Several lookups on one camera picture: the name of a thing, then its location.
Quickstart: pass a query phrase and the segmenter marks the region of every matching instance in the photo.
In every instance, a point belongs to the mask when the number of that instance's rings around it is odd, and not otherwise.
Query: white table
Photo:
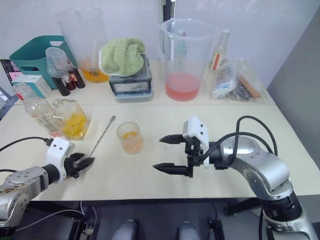
[[[187,164],[184,144],[169,145],[159,142],[159,139],[169,134],[181,134],[184,121],[191,116],[198,116],[206,124],[210,141],[234,132],[237,119],[243,115],[261,119],[275,136],[278,155],[289,167],[296,194],[320,194],[319,169],[265,90],[262,99],[251,103],[211,101],[204,94],[205,88],[191,102],[176,102],[165,96],[163,83],[155,74],[159,68],[151,69],[156,87],[154,99],[150,102],[116,103],[108,83],[88,83],[86,88],[77,89],[67,97],[76,99],[91,119],[84,141],[74,142],[75,151],[89,154],[111,116],[116,115],[116,120],[97,147],[93,165],[83,171],[78,179],[52,184],[36,200],[254,197],[246,180],[233,169],[195,167],[194,178],[188,178],[168,175],[152,167],[165,162]],[[49,100],[54,98],[61,96],[55,91]],[[117,127],[128,121],[140,126],[144,138],[143,150],[137,155],[126,154],[116,135]],[[244,120],[240,129],[255,133],[272,145],[268,133],[259,124]],[[0,146],[29,136],[48,137],[48,134],[25,112],[23,105],[15,105],[0,121]],[[0,168],[23,170],[43,166],[47,149],[41,140],[17,143],[0,152]],[[5,173],[0,174],[0,183],[5,177]]]

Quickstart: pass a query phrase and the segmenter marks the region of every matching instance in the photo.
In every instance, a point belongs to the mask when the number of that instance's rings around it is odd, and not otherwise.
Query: long metal spoon
[[[96,144],[94,145],[94,148],[92,149],[89,158],[92,156],[92,154],[94,153],[94,151],[96,150],[96,147],[98,146],[100,140],[102,139],[102,137],[105,135],[107,129],[109,128],[110,124],[116,119],[116,116],[112,116],[110,118],[109,124],[106,126],[105,130],[103,131],[102,135],[100,136],[99,140],[96,142]]]

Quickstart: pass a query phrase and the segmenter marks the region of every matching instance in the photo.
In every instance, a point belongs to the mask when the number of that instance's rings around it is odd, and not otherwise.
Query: green towel
[[[109,76],[131,76],[143,68],[144,59],[140,54],[145,50],[144,43],[138,38],[113,39],[99,51],[99,68]]]

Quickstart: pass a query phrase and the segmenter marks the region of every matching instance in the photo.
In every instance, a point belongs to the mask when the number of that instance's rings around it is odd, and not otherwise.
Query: teal plastic basket
[[[46,49],[49,47],[62,49],[72,64],[77,67],[76,60],[65,42],[65,38],[60,35],[37,36],[12,53],[9,59],[23,74],[42,75],[52,89],[57,89],[52,81],[52,76],[47,71]]]

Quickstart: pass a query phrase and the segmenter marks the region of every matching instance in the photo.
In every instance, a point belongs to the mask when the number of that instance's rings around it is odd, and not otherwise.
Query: pink liquid
[[[166,78],[165,91],[173,100],[185,102],[194,99],[199,91],[199,79],[190,73],[173,73]]]

